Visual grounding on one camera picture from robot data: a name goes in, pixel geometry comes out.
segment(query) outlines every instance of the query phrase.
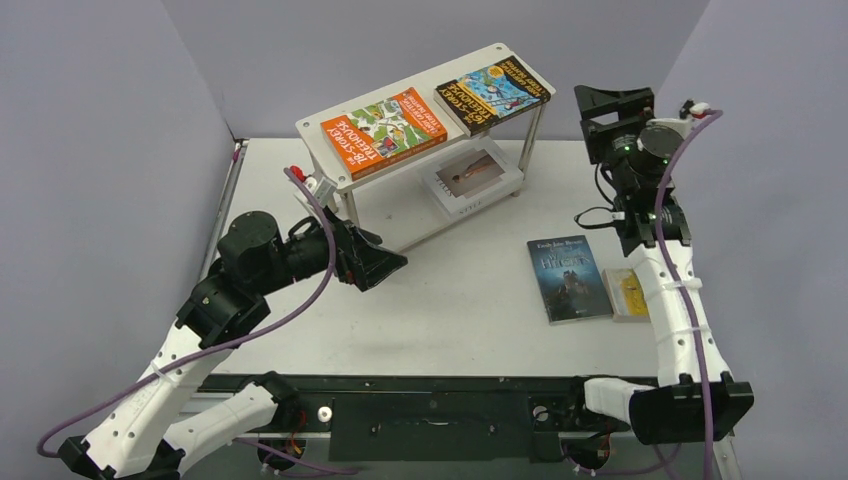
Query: dark blue book cover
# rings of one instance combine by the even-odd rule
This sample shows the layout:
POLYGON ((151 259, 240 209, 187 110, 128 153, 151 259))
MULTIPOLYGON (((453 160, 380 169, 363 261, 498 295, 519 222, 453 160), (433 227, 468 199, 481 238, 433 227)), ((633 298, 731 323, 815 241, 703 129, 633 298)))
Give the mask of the dark blue book cover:
POLYGON ((612 315, 585 236, 532 240, 527 246, 551 323, 612 315))

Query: robotic arm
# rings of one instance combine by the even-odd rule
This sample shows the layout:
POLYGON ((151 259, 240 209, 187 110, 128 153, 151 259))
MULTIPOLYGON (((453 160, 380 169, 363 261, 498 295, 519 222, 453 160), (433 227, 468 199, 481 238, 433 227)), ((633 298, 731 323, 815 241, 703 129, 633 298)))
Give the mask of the robotic arm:
MULTIPOLYGON (((380 237, 340 220, 326 207, 322 212, 331 225, 335 274, 342 283, 364 292, 406 265, 406 257, 378 246, 380 237)), ((59 457, 91 479, 178 479, 238 435, 287 418, 296 407, 295 392, 270 372, 210 410, 171 423, 238 340, 270 314, 265 295, 327 268, 330 243, 312 216, 292 227, 286 239, 268 213, 236 218, 218 242, 221 257, 194 287, 141 377, 159 378, 137 388, 84 438, 67 439, 59 457), (177 359, 188 361, 162 372, 177 359)))
POLYGON ((690 100, 678 118, 658 119, 649 88, 607 91, 579 85, 574 92, 590 162, 616 191, 611 226, 642 284, 659 357, 659 388, 591 379, 585 385, 586 406, 630 424, 643 444, 703 441, 709 430, 720 440, 754 397, 750 384, 734 381, 710 334, 698 294, 701 282, 692 269, 689 228, 667 172, 696 121, 710 113, 709 105, 690 100), (606 125, 594 120, 610 113, 618 120, 606 125), (714 415, 705 423, 708 407, 714 415))

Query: gray floor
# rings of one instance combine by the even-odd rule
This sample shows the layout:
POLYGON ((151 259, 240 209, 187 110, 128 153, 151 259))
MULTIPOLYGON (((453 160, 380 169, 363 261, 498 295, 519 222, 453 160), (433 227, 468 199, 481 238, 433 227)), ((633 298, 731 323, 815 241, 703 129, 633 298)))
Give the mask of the gray floor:
MULTIPOLYGON (((326 463, 328 440, 310 440, 310 453, 306 458, 314 462, 326 463)), ((640 468, 656 463, 656 456, 649 447, 640 445, 635 439, 619 439, 613 442, 615 451, 605 469, 640 468)), ((680 478, 701 478, 703 445, 684 445, 677 460, 675 469, 680 478)), ((357 479, 465 479, 485 478, 498 479, 556 479, 575 478, 570 464, 533 464, 526 459, 503 459, 492 462, 382 462, 363 463, 356 465, 363 471, 356 475, 357 479)), ((297 469, 291 472, 309 472, 297 469)), ((275 478, 271 472, 260 474, 260 463, 253 448, 233 444, 224 447, 206 457, 194 466, 184 477, 186 480, 267 480, 275 478)), ((577 478, 590 478, 580 475, 577 478)), ((638 477, 645 480, 668 478, 663 470, 650 475, 638 477)))

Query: book cover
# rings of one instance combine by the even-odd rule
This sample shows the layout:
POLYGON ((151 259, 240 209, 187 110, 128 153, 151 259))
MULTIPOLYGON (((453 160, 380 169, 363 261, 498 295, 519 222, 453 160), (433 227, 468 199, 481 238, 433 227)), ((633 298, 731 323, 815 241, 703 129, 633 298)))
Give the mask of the book cover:
POLYGON ((469 136, 541 106, 551 92, 512 55, 436 87, 435 98, 469 136))
POLYGON ((612 315, 584 235, 527 242, 550 323, 612 315))
POLYGON ((650 321, 648 305, 639 277, 631 268, 607 268, 604 285, 612 303, 613 320, 620 322, 650 321))
POLYGON ((425 187, 448 218, 477 211, 521 186, 524 175, 490 138, 470 142, 420 170, 425 187))
POLYGON ((447 139, 414 88, 321 122, 351 178, 358 180, 447 139))

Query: shelf leg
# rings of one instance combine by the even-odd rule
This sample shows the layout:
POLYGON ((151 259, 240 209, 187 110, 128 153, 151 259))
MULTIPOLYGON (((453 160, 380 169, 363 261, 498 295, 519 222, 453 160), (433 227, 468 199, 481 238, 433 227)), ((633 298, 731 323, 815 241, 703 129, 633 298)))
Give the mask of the shelf leg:
MULTIPOLYGON (((527 136, 524 138, 524 148, 521 149, 521 158, 518 159, 518 169, 527 175, 527 166, 530 164, 530 157, 533 155, 533 147, 536 145, 536 132, 539 129, 539 123, 542 120, 542 114, 545 113, 545 107, 548 104, 542 104, 533 113, 533 118, 530 120, 530 127, 527 129, 527 136)), ((521 190, 513 192, 512 196, 517 197, 521 194, 521 190)))
MULTIPOLYGON (((309 152, 309 156, 312 157, 312 170, 315 173, 323 173, 321 172, 321 166, 318 165, 318 162, 315 160, 315 155, 312 152, 309 152)), ((336 203, 336 196, 331 195, 330 200, 327 202, 327 206, 330 208, 330 211, 333 213, 339 213, 339 205, 336 203)))
POLYGON ((347 218, 350 219, 354 225, 359 227, 359 213, 356 211, 356 202, 353 200, 353 192, 342 193, 340 195, 342 197, 342 201, 345 202, 347 218))

